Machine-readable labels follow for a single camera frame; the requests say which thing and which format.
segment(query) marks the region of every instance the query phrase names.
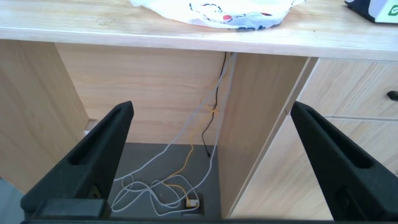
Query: gray floor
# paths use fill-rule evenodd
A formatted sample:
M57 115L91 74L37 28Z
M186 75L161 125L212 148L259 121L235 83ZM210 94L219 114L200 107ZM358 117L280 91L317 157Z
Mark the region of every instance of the gray floor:
M165 144L136 144L128 143L126 144L122 158L119 163L118 171L116 177L123 176L130 173L143 164L145 164L149 159L153 158L157 153L161 152L166 147ZM153 180L164 179L175 171L179 170L184 162L187 154L190 151L189 145L174 145L170 146L167 152L151 164L149 164L145 169L141 170L137 174L134 174L135 180L143 181L144 183L150 185ZM218 182L218 163L217 157L213 158L213 166L209 176L197 188L198 194L203 194L204 200L204 216L201 218L221 218L220 209L220 187ZM195 146L188 164L182 174L191 182L192 185L198 184L202 178L205 176L209 169L210 158L207 156L203 146ZM178 184L188 189L188 185L181 179L170 180L168 184ZM112 186L111 194L109 196L109 204L112 203L116 194L122 189L121 183L115 182ZM175 195L170 192L166 187L157 187L154 189L159 195L159 199L163 202L172 202L175 200ZM176 189L180 197L183 192ZM127 205L131 200L136 197L137 193L128 193L124 199L121 200L119 206L115 207L121 208ZM144 193L137 201L129 206L122 212L113 213L113 217L134 217L134 218L155 218L158 217L150 203L149 192ZM171 209L163 208L157 206L159 213L168 212ZM174 213L164 216L164 218L183 218L181 213Z
M23 194L7 181L0 179L0 223L15 224L24 219L19 206Z

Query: wooden desk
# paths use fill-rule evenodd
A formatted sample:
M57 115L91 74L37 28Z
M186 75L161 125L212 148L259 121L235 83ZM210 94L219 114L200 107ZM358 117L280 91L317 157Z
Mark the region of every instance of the wooden desk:
M398 129L398 104L386 97L398 90L397 37L396 26L335 0L305 2L256 32L182 24L122 0L0 0L0 175L28 191L89 119L126 100L136 111L127 141L170 142L223 52L239 52L218 148L223 216L330 218L290 107L297 98L314 106L364 148L388 142L375 156L396 172L396 139L380 136Z

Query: yellow cable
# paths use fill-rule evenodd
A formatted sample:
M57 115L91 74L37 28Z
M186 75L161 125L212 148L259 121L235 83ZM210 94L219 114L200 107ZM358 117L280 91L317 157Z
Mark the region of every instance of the yellow cable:
M214 89L215 86L217 85L217 83L218 83L218 79L214 82L213 87L212 87L211 89ZM200 99L199 102L202 103L203 99L204 99L205 97L207 97L209 94L210 94L210 92L209 92L208 94L206 94L204 97L202 97L202 98ZM209 114L208 116L204 117L204 118L200 121L200 124L198 125L198 127L191 133L191 135L190 135L190 137L189 137L189 142L190 142L190 145L191 145L191 150L190 150L190 152L188 153L187 158L185 159L184 166L183 166L180 170L174 172L174 173L173 173L172 175L170 175L169 177L172 177L172 176L174 176L175 174L178 174L179 172L181 172L181 171L183 171L183 170L185 169L185 167L187 166L189 157L191 156L191 154L192 154L192 152L193 152L192 137L196 134L196 132L199 130L199 128L203 125L203 123L205 122L206 118L209 118L213 113L218 113L218 112L219 112L219 110L217 110L217 109L214 109L214 110L211 109L211 108L210 108L210 105L205 105L205 108L209 110L210 114ZM185 195L185 198L187 199L187 202L190 203L190 202L189 202L188 195L187 195L187 193L186 193L186 191L184 190L183 187L181 187L181 186L179 186L179 185L177 185L177 184L165 184L165 183L163 183L163 184L164 184L164 185L167 185L167 186L169 186L169 187L178 187L178 188L180 188L180 189L184 192L184 195Z

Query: device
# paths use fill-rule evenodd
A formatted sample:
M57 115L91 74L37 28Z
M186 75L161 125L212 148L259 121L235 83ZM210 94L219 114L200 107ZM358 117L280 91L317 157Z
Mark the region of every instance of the device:
M398 0L346 0L345 3L372 22L398 24Z
M110 218L107 199L134 110L117 105L22 199L24 224L156 224L186 220ZM292 119L335 221L398 221L398 178L311 107ZM303 223L294 220L196 220L195 223ZM329 223L312 221L312 223Z

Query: drawer handle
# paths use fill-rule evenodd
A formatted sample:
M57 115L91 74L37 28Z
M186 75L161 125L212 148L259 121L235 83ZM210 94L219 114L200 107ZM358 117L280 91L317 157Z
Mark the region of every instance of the drawer handle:
M390 91L387 93L387 96L394 101L398 101L398 91Z

